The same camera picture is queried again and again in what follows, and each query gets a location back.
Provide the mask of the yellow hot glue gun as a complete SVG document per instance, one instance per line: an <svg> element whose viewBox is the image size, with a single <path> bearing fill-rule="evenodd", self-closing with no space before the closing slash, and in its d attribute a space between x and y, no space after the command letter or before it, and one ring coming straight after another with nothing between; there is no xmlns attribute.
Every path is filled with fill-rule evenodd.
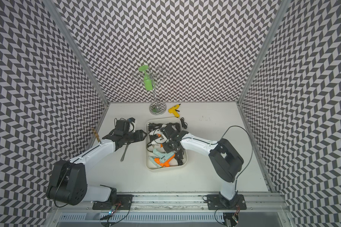
<svg viewBox="0 0 341 227"><path fill-rule="evenodd" d="M180 119L181 121L181 125L184 129L187 129L188 128L188 124L185 122L185 119L183 117L180 117L180 114L179 114L179 107L181 106L181 104L177 104L177 105L174 105L173 107L171 107L170 109L168 109L168 112L173 114L174 117Z"/></svg>

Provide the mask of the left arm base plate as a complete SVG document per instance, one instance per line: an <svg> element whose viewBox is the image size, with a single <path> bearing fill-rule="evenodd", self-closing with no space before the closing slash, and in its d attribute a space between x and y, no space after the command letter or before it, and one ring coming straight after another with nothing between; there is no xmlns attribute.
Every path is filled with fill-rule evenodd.
<svg viewBox="0 0 341 227"><path fill-rule="evenodd" d="M93 210L111 210L112 208L117 208L118 211L129 210L132 205L133 200L132 194L120 194L117 195L117 198L114 201L108 200L105 202L96 201L93 203Z"/></svg>

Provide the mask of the light blue hot glue gun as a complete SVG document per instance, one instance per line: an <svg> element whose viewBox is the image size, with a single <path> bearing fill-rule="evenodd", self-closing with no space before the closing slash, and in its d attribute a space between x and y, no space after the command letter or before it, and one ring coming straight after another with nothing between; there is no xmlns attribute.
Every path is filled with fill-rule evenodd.
<svg viewBox="0 0 341 227"><path fill-rule="evenodd" d="M156 168L160 168L161 166L156 162L156 159L157 157L155 156L149 156L150 162L153 163L156 166Z"/></svg>

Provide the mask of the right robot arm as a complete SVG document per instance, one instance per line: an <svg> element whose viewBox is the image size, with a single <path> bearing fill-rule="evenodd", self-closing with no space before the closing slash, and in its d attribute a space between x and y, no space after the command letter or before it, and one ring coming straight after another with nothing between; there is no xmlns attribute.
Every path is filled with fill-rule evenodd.
<svg viewBox="0 0 341 227"><path fill-rule="evenodd" d="M166 151L176 151L179 148L208 156L214 170L223 181L220 197L226 201L234 199L237 194L236 180L242 170L244 159L227 139L210 141L187 131L173 129L171 126L161 128L160 132L165 137L163 146Z"/></svg>

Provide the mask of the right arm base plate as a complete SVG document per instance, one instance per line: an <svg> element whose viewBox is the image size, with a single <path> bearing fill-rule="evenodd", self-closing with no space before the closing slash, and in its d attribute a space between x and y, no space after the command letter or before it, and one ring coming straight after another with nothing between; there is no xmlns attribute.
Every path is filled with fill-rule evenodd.
<svg viewBox="0 0 341 227"><path fill-rule="evenodd" d="M224 210L246 210L246 201L242 194L236 194L234 198L228 200L224 198L221 194L207 194L205 201L207 203L208 209L215 211L217 209Z"/></svg>

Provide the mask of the orange hot glue gun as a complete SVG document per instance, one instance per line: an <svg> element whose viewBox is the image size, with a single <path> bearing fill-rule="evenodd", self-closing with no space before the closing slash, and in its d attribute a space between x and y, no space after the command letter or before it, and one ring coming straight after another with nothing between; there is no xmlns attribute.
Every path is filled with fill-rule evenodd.
<svg viewBox="0 0 341 227"><path fill-rule="evenodd" d="M175 157L174 153L169 153L166 155L161 156L160 158L155 158L155 163L160 167L170 167L169 162Z"/></svg>

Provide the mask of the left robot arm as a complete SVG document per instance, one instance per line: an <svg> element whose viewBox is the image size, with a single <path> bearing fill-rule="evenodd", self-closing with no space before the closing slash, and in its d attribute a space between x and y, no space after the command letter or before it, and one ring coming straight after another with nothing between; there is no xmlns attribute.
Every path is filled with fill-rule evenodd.
<svg viewBox="0 0 341 227"><path fill-rule="evenodd" d="M98 145L70 160L60 160L54 164L46 197L64 205L77 205L82 201L107 202L114 200L116 188L88 184L88 172L106 156L124 145L145 140L147 133L135 129L135 119L119 119L115 128L99 140Z"/></svg>

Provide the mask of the cream plastic storage box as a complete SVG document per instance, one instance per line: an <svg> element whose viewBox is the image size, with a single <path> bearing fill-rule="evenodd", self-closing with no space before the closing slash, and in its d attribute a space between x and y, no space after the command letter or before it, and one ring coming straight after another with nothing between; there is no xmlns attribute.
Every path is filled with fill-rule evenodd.
<svg viewBox="0 0 341 227"><path fill-rule="evenodd" d="M185 167L188 154L172 138L183 129L176 117L152 119L146 123L145 166L153 172Z"/></svg>

